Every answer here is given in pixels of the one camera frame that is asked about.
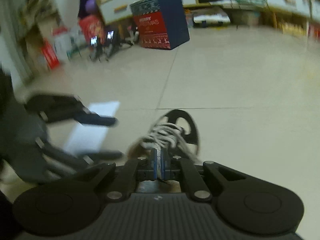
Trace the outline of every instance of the red and navy box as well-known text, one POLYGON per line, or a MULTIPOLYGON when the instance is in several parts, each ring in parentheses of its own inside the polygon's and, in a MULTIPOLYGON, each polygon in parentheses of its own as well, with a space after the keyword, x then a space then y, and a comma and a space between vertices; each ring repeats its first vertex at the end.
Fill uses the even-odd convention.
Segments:
POLYGON ((142 47, 174 49, 190 40, 181 0, 141 0, 130 7, 142 47))

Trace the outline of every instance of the shelving unit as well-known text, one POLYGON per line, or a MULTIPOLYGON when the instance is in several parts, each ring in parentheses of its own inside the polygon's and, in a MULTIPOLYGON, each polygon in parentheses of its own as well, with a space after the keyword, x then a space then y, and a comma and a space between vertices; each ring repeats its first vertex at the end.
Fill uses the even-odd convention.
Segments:
MULTIPOLYGON (((130 10, 130 4, 137 0, 108 0, 105 3, 99 4, 101 15, 104 18, 105 24, 112 24, 127 18, 132 17, 130 10)), ((248 11, 258 11, 264 15, 268 15, 272 18, 273 26, 279 26, 277 22, 277 16, 287 15, 291 17, 300 17, 307 22, 314 22, 312 17, 312 4, 318 7, 317 11, 320 11, 320 3, 312 2, 308 0, 293 0, 294 5, 291 5, 287 0, 265 0, 265 6, 256 5, 244 5, 234 7, 229 4, 219 5, 221 8, 226 10, 248 10, 248 11)), ((212 5, 209 2, 199 2, 199 0, 182 0, 184 8, 196 9, 196 8, 209 8, 217 6, 212 5)))

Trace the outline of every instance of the metal screw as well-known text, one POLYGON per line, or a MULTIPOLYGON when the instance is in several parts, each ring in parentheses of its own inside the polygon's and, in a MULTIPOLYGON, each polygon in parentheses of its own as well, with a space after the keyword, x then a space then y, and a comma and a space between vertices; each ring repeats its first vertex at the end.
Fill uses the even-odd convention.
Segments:
POLYGON ((111 191, 107 194, 107 197, 111 199, 119 199, 122 197, 122 194, 119 191, 111 191))
POLYGON ((39 137, 36 138, 36 144, 37 144, 41 149, 44 147, 44 142, 43 142, 39 137))
POLYGON ((47 115, 45 114, 44 111, 41 111, 41 112, 40 112, 40 116, 42 117, 42 119, 43 119, 44 121, 47 121, 47 120, 48 120, 48 117, 47 117, 47 115))
POLYGON ((82 110, 83 110, 86 114, 90 114, 90 113, 91 113, 90 110, 89 110, 88 108, 86 108, 86 107, 82 108, 82 110))
POLYGON ((198 191, 195 192, 195 196, 197 198, 205 199, 205 198, 210 197, 210 193, 208 191, 205 191, 205 190, 198 190, 198 191))
POLYGON ((155 199, 155 200, 161 200, 161 199, 163 199, 163 197, 161 197, 161 196, 158 195, 158 196, 154 197, 154 199, 155 199))
POLYGON ((89 165, 94 164, 94 161, 93 161, 88 155, 83 156, 83 159, 84 159, 85 162, 88 163, 89 165))

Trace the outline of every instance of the purple object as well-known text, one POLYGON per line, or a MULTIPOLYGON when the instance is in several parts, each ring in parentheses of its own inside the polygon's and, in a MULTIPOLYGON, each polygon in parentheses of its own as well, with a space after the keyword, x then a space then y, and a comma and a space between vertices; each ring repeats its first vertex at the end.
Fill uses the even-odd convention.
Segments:
POLYGON ((79 12, 78 12, 78 18, 84 19, 87 16, 90 15, 90 13, 87 13, 85 10, 85 4, 87 3, 88 0, 80 0, 80 6, 79 6, 79 12))
POLYGON ((89 14, 95 14, 98 11, 96 0, 87 0, 85 10, 89 14))

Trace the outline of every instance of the tiled floor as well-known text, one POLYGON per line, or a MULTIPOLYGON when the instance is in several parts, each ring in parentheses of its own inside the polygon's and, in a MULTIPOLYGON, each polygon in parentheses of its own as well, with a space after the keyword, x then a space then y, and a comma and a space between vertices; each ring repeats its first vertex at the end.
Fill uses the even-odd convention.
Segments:
MULTIPOLYGON (((119 100, 119 125, 103 146, 123 152, 168 109, 186 109, 201 160, 296 192, 305 205, 297 232, 319 240, 320 46, 265 28, 190 36, 172 51, 134 46, 109 63, 74 59, 18 97, 41 90, 74 93, 84 104, 119 100)), ((52 142, 62 146, 73 125, 52 126, 52 142)))

